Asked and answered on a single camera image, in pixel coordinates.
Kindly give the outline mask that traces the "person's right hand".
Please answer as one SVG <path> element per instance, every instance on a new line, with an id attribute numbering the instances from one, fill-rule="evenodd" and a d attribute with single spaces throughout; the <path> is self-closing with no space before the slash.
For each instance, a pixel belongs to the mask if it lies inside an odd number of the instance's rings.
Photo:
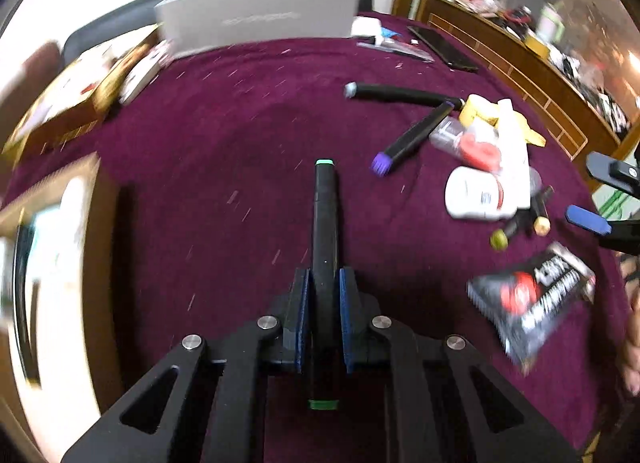
<path id="1" fill-rule="evenodd" d="M 620 271 L 625 283 L 630 313 L 625 337 L 620 345 L 618 368 L 626 391 L 632 397 L 638 397 L 640 388 L 639 257 L 620 254 Z"/>

